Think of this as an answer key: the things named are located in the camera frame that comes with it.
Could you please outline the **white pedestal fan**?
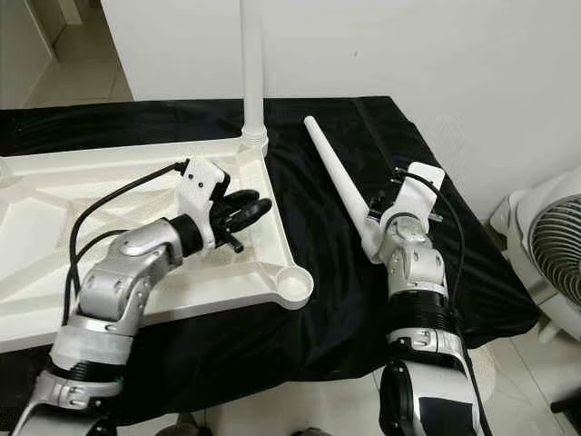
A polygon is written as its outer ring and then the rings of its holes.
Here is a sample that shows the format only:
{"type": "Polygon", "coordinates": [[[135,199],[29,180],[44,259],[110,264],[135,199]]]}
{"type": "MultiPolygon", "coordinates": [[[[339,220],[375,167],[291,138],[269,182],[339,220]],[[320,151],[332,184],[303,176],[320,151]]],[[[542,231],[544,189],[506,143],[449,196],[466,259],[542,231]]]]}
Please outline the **white pedestal fan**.
{"type": "Polygon", "coordinates": [[[565,333],[581,343],[581,165],[510,193],[488,217],[502,253],[547,317],[547,343],[565,333]]]}

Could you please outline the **black table cloth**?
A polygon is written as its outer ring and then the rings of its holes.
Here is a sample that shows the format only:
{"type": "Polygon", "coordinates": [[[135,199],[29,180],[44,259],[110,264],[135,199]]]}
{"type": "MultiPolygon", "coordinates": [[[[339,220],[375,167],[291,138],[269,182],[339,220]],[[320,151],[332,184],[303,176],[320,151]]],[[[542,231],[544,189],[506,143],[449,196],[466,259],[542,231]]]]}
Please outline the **black table cloth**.
{"type": "MultiPolygon", "coordinates": [[[[209,406],[274,389],[284,382],[361,377],[385,365],[381,309],[385,267],[370,264],[351,229],[303,117],[314,116],[364,198],[373,199],[395,166],[423,162],[448,172],[448,205],[433,240],[460,270],[454,308],[468,348],[523,335],[539,310],[510,262],[458,190],[449,151],[420,131],[389,96],[277,98],[264,104],[270,137],[265,162],[295,263],[314,279],[301,309],[265,303],[142,328],[111,420],[132,425],[169,412],[209,406]]],[[[0,156],[114,146],[221,140],[238,136],[240,99],[132,101],[0,112],[0,156]]]]}

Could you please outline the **white plastic table leg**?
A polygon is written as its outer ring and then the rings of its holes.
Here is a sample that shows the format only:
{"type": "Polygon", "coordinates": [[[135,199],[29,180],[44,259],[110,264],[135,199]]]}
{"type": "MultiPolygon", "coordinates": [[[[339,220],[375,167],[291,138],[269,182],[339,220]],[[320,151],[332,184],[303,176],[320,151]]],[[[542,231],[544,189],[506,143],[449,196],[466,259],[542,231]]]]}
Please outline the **white plastic table leg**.
{"type": "Polygon", "coordinates": [[[345,170],[340,158],[333,150],[330,141],[325,137],[325,133],[320,129],[314,116],[306,116],[303,120],[304,127],[314,144],[320,160],[327,170],[340,202],[351,223],[359,236],[362,251],[373,264],[382,264],[380,258],[380,246],[382,242],[382,231],[378,225],[369,218],[370,208],[364,198],[354,185],[351,175],[345,170]]]}
{"type": "Polygon", "coordinates": [[[266,156],[269,136],[264,122],[264,26],[261,0],[240,0],[243,55],[243,127],[246,148],[266,156]]]}

